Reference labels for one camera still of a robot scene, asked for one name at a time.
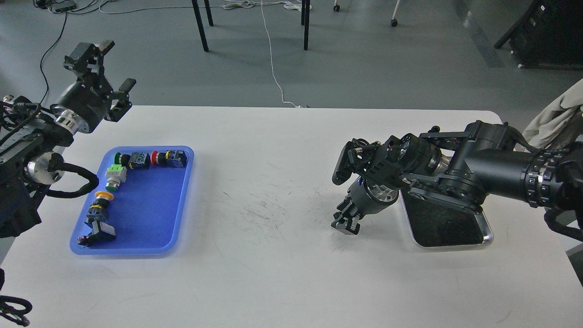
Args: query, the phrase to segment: table top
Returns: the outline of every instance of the table top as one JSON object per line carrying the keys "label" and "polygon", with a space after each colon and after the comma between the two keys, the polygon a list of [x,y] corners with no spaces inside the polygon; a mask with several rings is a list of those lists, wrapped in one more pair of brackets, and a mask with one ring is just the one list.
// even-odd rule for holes
{"label": "table top", "polygon": [[[489,111],[134,106],[78,134],[95,172],[120,145],[186,145],[196,160],[178,242],[158,256],[78,256],[84,198],[46,198],[16,238],[4,295],[44,327],[581,327],[583,288],[543,210],[489,196],[492,244],[428,251],[395,204],[357,236],[329,225],[350,183],[331,174],[353,137],[462,131]],[[77,189],[65,176],[54,189]]]}

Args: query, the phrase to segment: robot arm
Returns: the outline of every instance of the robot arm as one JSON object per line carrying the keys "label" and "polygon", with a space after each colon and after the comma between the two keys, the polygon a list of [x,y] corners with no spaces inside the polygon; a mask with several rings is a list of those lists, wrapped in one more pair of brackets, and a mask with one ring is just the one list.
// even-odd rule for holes
{"label": "robot arm", "polygon": [[[530,151],[516,152],[516,144]],[[444,156],[442,149],[454,151]],[[357,234],[358,221],[397,201],[398,190],[441,206],[471,214],[482,212],[489,194],[544,206],[545,221],[555,232],[583,241],[580,229],[562,226],[556,216],[575,210],[583,226],[583,138],[557,150],[536,149],[508,124],[468,124],[463,132],[433,127],[418,137],[391,136],[384,144],[353,139],[344,147],[332,175],[342,184],[360,177],[338,205],[332,227]]]}
{"label": "robot arm", "polygon": [[[12,130],[0,139],[0,238],[19,236],[39,224],[37,209],[45,196],[74,198],[97,187],[97,176],[65,163],[60,152],[77,132],[91,133],[102,119],[118,121],[131,108],[128,93],[136,81],[127,79],[114,92],[104,76],[103,58],[113,46],[113,41],[80,43],[65,56],[64,67],[77,81],[50,109],[24,97],[2,102],[2,126]],[[113,100],[118,102],[112,108]],[[74,192],[50,190],[64,172],[77,173],[88,183]]]}

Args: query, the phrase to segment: black cable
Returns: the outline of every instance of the black cable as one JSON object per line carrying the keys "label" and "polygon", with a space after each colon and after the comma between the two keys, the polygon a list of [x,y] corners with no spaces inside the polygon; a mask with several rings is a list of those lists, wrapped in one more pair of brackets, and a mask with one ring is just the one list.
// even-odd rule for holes
{"label": "black cable", "polygon": [[99,186],[99,178],[93,174],[93,172],[82,168],[77,165],[69,164],[69,163],[62,163],[60,165],[56,165],[55,170],[66,171],[77,173],[79,176],[84,177],[88,180],[88,182],[79,190],[67,192],[67,191],[58,191],[58,190],[48,190],[47,196],[55,197],[55,198],[77,198],[83,195],[89,194],[93,189]]}
{"label": "black cable", "polygon": [[[13,306],[8,305],[8,303],[18,304],[24,308],[22,310],[17,310]],[[30,321],[26,319],[24,315],[29,313],[32,309],[33,305],[23,298],[0,296],[0,316],[12,321],[13,323],[24,327],[28,326]]]}
{"label": "black cable", "polygon": [[4,144],[4,142],[6,142],[6,140],[8,140],[14,133],[17,133],[22,127],[24,127],[26,124],[28,124],[28,122],[32,121],[32,119],[34,119],[36,117],[36,115],[40,114],[40,112],[42,111],[42,107],[40,106],[40,104],[35,104],[36,105],[36,109],[35,111],[29,115],[24,121],[22,121],[20,124],[18,124],[14,130],[10,131],[8,134],[6,134],[4,136],[4,138],[2,138],[0,140],[0,146],[2,146]]}
{"label": "black cable", "polygon": [[98,1],[98,0],[91,0],[91,2],[89,2],[89,4],[88,4],[88,5],[86,5],[85,7],[83,7],[83,8],[77,8],[77,9],[73,9],[73,10],[69,11],[69,13],[80,12],[80,11],[82,11],[82,10],[84,10],[84,9],[87,9],[87,8],[89,8],[89,7],[93,6],[93,5],[95,5],[95,4],[97,3],[97,1]]}
{"label": "black cable", "polygon": [[65,12],[65,21],[63,22],[63,27],[61,28],[61,32],[60,32],[60,34],[59,34],[59,37],[58,37],[58,38],[55,40],[55,43],[53,43],[53,44],[52,44],[52,46],[51,46],[49,49],[47,49],[47,51],[45,51],[45,52],[44,52],[43,56],[40,58],[40,64],[39,64],[39,67],[40,67],[40,72],[41,72],[41,73],[42,73],[42,75],[43,75],[43,78],[44,78],[44,83],[47,85],[47,90],[44,92],[44,96],[43,96],[43,98],[40,100],[39,104],[42,104],[42,103],[43,103],[43,101],[44,101],[44,98],[45,98],[45,97],[47,96],[47,94],[48,94],[48,80],[47,80],[47,76],[46,76],[46,75],[44,75],[44,71],[43,71],[43,60],[44,60],[44,57],[45,57],[45,56],[48,54],[48,52],[49,52],[49,51],[51,51],[51,49],[52,49],[54,46],[56,46],[56,45],[57,45],[57,43],[59,42],[59,40],[60,40],[60,39],[61,39],[61,37],[63,36],[63,31],[65,30],[65,25],[67,24],[67,15],[68,15],[68,13],[66,13],[66,12]]}

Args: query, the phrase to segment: chair leg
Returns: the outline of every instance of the chair leg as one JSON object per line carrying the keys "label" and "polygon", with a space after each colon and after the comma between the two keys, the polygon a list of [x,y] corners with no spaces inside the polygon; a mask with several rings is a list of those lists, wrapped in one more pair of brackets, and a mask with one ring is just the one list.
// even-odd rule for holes
{"label": "chair leg", "polygon": [[310,0],[305,0],[304,50],[308,50],[308,36],[310,35]]}
{"label": "chair leg", "polygon": [[198,25],[198,33],[201,34],[202,48],[208,53],[209,45],[206,43],[205,27],[202,26],[201,10],[198,8],[197,0],[192,0],[192,8],[194,9],[194,16],[196,17],[196,24]]}
{"label": "chair leg", "polygon": [[301,25],[305,25],[305,0],[301,0]]}
{"label": "chair leg", "polygon": [[206,18],[209,19],[209,25],[214,26],[213,23],[213,15],[210,13],[210,4],[209,0],[205,0],[205,8],[206,8]]}

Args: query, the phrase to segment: electrical component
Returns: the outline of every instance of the electrical component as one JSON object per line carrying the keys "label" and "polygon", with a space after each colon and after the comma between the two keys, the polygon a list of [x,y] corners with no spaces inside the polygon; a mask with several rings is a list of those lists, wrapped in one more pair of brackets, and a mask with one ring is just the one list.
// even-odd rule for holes
{"label": "electrical component", "polygon": [[59,2],[51,6],[51,9],[56,13],[64,13],[75,8],[77,8],[77,6],[72,0],[64,0],[63,2]]}
{"label": "electrical component", "polygon": [[152,152],[153,166],[168,166],[170,168],[185,168],[187,164],[187,156],[184,151],[166,151],[166,152]]}
{"label": "electrical component", "polygon": [[81,246],[89,247],[101,240],[111,241],[115,239],[115,229],[107,223],[109,219],[107,208],[114,196],[107,191],[98,191],[95,196],[95,201],[91,204],[85,216],[85,224],[91,228],[91,232],[86,236],[77,238],[77,242]]}
{"label": "electrical component", "polygon": [[150,154],[148,152],[133,152],[131,155],[116,153],[113,162],[132,170],[147,170],[150,168]]}
{"label": "electrical component", "polygon": [[123,167],[121,164],[112,164],[107,168],[106,172],[106,190],[112,193],[116,192],[120,184],[125,182],[128,174],[128,169]]}

